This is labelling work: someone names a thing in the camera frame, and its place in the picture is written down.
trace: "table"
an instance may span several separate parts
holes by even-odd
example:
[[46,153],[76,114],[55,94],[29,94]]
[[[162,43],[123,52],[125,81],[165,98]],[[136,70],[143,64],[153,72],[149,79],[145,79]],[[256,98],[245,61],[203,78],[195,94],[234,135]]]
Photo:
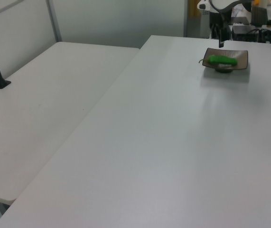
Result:
[[8,78],[0,90],[0,202],[20,195],[137,52],[60,42]]
[[217,45],[151,36],[0,228],[271,227],[271,45],[228,75]]

